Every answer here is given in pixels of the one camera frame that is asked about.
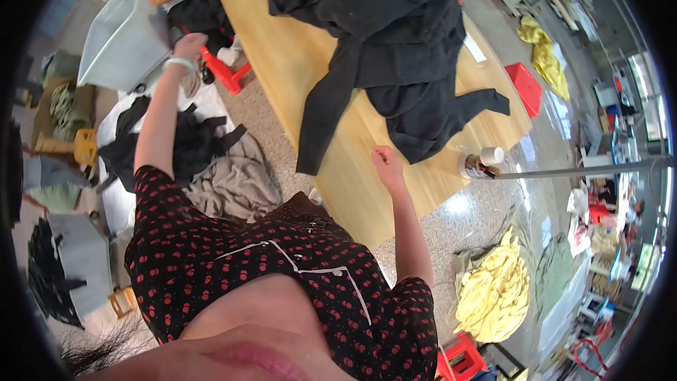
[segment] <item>woman's hand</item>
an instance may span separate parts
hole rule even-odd
[[[391,196],[407,190],[402,175],[402,159],[388,146],[372,149],[372,163],[377,167],[378,178]]]
[[[174,46],[174,56],[177,58],[186,58],[191,62],[197,61],[200,57],[200,47],[207,43],[207,35],[202,33],[186,34]]]

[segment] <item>sewing workshop table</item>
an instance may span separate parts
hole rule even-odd
[[[286,136],[298,151],[305,98],[327,73],[336,39],[292,17],[271,17],[268,0],[221,3]],[[488,146],[508,150],[531,130],[529,117],[503,65],[472,21],[464,17],[464,22],[487,60],[477,63],[467,47],[462,48],[456,94],[494,88],[510,99],[511,116],[483,111],[437,155],[405,165],[404,176],[419,218],[469,183],[456,170],[459,155]],[[356,89],[319,174],[313,177],[334,220],[355,241],[371,248],[394,234],[391,200],[371,161],[371,150],[376,145],[393,145],[385,119],[377,114],[366,92]]]

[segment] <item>white plastic container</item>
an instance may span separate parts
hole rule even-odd
[[[131,92],[170,54],[162,8],[148,0],[110,0],[89,28],[77,85]]]

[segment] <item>yellow stool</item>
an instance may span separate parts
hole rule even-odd
[[[92,128],[81,128],[75,133],[73,140],[73,157],[80,165],[96,168],[96,131]]]

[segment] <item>white trim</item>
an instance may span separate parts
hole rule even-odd
[[[358,285],[355,283],[355,280],[350,275],[350,271],[348,271],[348,268],[338,267],[338,268],[331,268],[331,269],[316,269],[314,271],[297,271],[297,272],[298,273],[327,273],[327,272],[334,272],[334,271],[346,271],[348,273],[348,278],[350,279],[351,284],[353,284],[353,288],[358,293],[358,299],[360,299],[360,304],[362,305],[362,310],[364,310],[364,315],[367,318],[367,322],[369,323],[369,326],[371,326],[372,325],[372,318],[369,316],[369,311],[367,310],[367,303],[364,302],[364,299],[362,298],[362,293],[360,292]]]
[[[250,244],[249,246],[245,246],[245,247],[243,247],[243,248],[239,248],[238,250],[233,250],[232,252],[228,252],[228,253],[226,253],[226,254],[222,254],[221,256],[219,256],[218,258],[215,258],[214,260],[221,259],[221,258],[225,258],[226,256],[230,256],[230,255],[235,254],[235,253],[237,253],[237,252],[241,252],[242,250],[251,249],[252,247],[255,247],[255,246],[263,246],[264,244],[268,244],[269,242],[270,242],[270,241],[266,241],[266,242],[261,241],[260,243]]]
[[[287,255],[287,253],[286,253],[286,252],[285,252],[285,251],[284,251],[284,250],[283,250],[283,249],[282,249],[275,241],[261,241],[260,243],[250,244],[249,246],[240,248],[240,249],[238,249],[238,250],[233,250],[232,252],[228,252],[228,253],[226,253],[226,254],[222,254],[221,256],[219,256],[219,257],[216,258],[216,259],[225,258],[226,256],[230,256],[230,255],[232,255],[232,254],[241,252],[241,251],[243,251],[243,250],[251,249],[252,247],[256,247],[256,246],[264,246],[264,245],[267,245],[267,244],[272,244],[272,245],[275,246],[278,250],[280,250],[280,251],[282,252],[282,254],[284,255],[284,257],[287,259],[287,261],[289,261],[289,263],[291,263],[292,268],[294,269],[294,272],[297,273],[297,274],[301,274],[301,273],[323,274],[323,273],[330,273],[330,272],[336,272],[336,271],[342,271],[342,272],[343,272],[343,271],[346,271],[346,272],[348,273],[348,279],[350,279],[351,284],[353,284],[353,288],[355,289],[355,292],[358,293],[358,299],[360,300],[360,304],[362,305],[362,310],[364,310],[365,318],[367,318],[367,322],[369,323],[369,326],[372,325],[372,318],[369,316],[369,310],[367,310],[367,303],[365,303],[364,299],[362,298],[362,292],[360,292],[360,289],[358,288],[358,284],[355,283],[355,280],[354,280],[353,277],[350,275],[350,271],[348,270],[347,267],[336,267],[336,268],[326,268],[326,269],[314,269],[314,270],[309,270],[309,271],[306,271],[305,269],[300,269],[300,270],[299,270],[299,267],[296,266],[296,264],[295,264],[294,261],[289,257],[289,255]]]

